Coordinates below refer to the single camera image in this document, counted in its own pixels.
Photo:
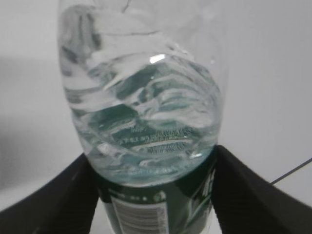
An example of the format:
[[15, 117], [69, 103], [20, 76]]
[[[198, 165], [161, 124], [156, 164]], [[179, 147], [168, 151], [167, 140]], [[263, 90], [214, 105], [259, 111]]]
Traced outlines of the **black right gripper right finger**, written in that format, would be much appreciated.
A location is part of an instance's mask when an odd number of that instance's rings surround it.
[[310, 234], [312, 208], [217, 145], [212, 201], [224, 234]]

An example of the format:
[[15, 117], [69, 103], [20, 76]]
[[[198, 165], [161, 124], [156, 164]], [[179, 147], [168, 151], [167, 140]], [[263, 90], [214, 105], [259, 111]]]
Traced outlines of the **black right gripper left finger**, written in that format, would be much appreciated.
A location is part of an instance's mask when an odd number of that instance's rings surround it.
[[81, 154], [42, 188], [0, 213], [2, 234], [88, 234], [98, 192]]

